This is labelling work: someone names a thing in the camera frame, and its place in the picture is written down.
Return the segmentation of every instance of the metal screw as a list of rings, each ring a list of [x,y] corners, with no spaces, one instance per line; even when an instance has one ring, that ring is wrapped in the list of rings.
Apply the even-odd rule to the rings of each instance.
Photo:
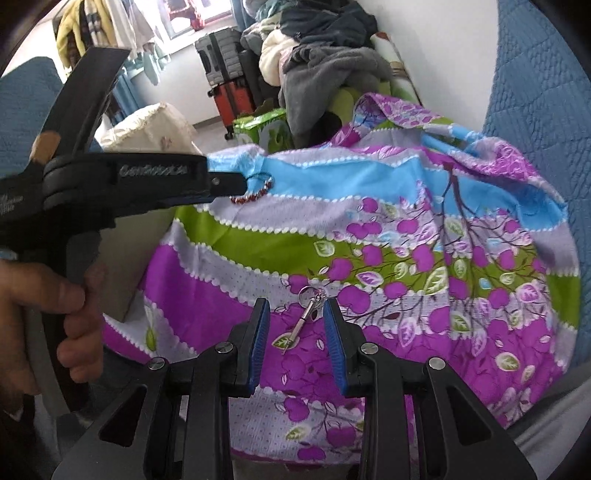
[[[378,353],[378,346],[375,343],[364,343],[361,346],[361,351],[365,353],[365,355],[375,355]]]
[[[166,365],[166,360],[161,356],[155,356],[152,360],[150,360],[148,368],[150,370],[160,370],[164,365]]]
[[[218,353],[230,353],[234,350],[234,346],[230,342],[222,342],[216,345],[216,352]]]
[[[443,370],[445,368],[445,360],[434,356],[429,360],[429,366],[434,370]]]

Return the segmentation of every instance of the pile of clothes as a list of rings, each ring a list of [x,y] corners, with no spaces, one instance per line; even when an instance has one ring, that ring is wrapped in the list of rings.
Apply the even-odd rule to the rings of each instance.
[[[301,0],[243,3],[258,21],[243,32],[241,44],[260,56],[264,80],[281,87],[279,104],[287,110],[296,148],[324,141],[342,126],[327,113],[341,87],[360,96],[379,92],[392,78],[390,64],[372,45],[377,21],[357,2],[340,8]],[[326,138],[313,135],[319,131]]]
[[[70,0],[54,19],[64,68],[73,69],[93,46],[127,48],[129,61],[142,67],[152,84],[158,85],[170,57],[160,46],[166,35],[164,26],[153,17],[134,0]]]

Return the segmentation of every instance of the metal key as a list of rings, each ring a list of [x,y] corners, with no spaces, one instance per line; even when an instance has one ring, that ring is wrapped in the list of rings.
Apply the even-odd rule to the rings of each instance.
[[[300,298],[302,293],[304,293],[306,290],[308,290],[310,288],[313,288],[313,287],[308,286],[308,287],[302,288],[300,290],[300,293],[298,294],[298,299]],[[317,293],[316,293],[316,295],[314,295],[310,299],[308,305],[306,306],[306,309],[304,310],[304,313],[302,313],[300,319],[295,324],[295,327],[294,327],[293,331],[291,332],[290,337],[287,339],[287,344],[286,344],[285,348],[283,349],[282,355],[285,355],[285,352],[287,352],[287,350],[295,343],[298,336],[300,335],[302,328],[304,327],[304,324],[311,318],[312,313],[314,313],[316,310],[321,308],[327,299],[327,295],[324,290],[322,290],[321,288],[319,288],[319,289],[315,288],[314,290],[316,290]]]

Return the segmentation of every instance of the blue quilted bedspread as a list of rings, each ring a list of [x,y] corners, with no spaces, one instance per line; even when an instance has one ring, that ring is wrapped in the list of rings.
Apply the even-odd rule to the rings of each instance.
[[[580,364],[591,358],[591,82],[528,0],[499,0],[499,50],[484,132],[517,146],[569,203],[582,279],[572,365]]]

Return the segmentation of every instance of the silver screwdriver keychain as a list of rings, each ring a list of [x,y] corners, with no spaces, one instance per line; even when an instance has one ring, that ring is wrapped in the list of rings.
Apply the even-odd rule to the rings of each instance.
[[[314,290],[316,293],[310,299],[310,301],[307,304],[305,304],[305,302],[302,301],[303,300],[302,294],[304,294],[308,290]],[[305,310],[304,310],[304,313],[302,313],[298,322],[295,324],[295,327],[294,327],[293,331],[291,332],[290,337],[287,339],[287,343],[285,345],[285,348],[283,349],[282,355],[285,355],[285,352],[287,352],[289,350],[289,348],[295,343],[298,336],[300,335],[302,328],[304,327],[306,322],[309,319],[311,319],[312,313],[314,313],[316,310],[322,308],[322,305],[324,305],[324,302],[326,301],[326,299],[327,299],[326,292],[322,288],[314,288],[314,287],[310,287],[310,286],[305,286],[304,288],[302,288],[300,290],[300,292],[298,293],[298,301],[300,302],[300,305],[305,308]]]

